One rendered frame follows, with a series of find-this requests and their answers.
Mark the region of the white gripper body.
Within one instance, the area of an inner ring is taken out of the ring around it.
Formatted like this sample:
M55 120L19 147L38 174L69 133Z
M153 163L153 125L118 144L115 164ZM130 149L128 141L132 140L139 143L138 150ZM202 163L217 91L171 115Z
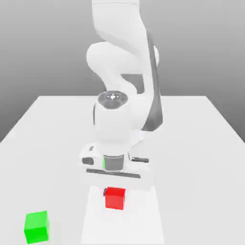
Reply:
M151 188L153 186L153 172L149 167L126 166L120 172L85 167L83 182L101 188Z

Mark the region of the small red cube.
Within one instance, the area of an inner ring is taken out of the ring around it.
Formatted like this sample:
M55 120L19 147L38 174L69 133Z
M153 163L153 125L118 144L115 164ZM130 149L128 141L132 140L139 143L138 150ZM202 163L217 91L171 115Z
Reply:
M116 210L123 210L125 203L125 189L107 187L104 190L105 207Z

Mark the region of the small green cube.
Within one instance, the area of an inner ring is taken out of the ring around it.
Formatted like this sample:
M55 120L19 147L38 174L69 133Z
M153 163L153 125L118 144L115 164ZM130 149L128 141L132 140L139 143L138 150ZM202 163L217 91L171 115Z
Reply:
M49 240L49 219L47 211L26 214L24 234L27 244Z

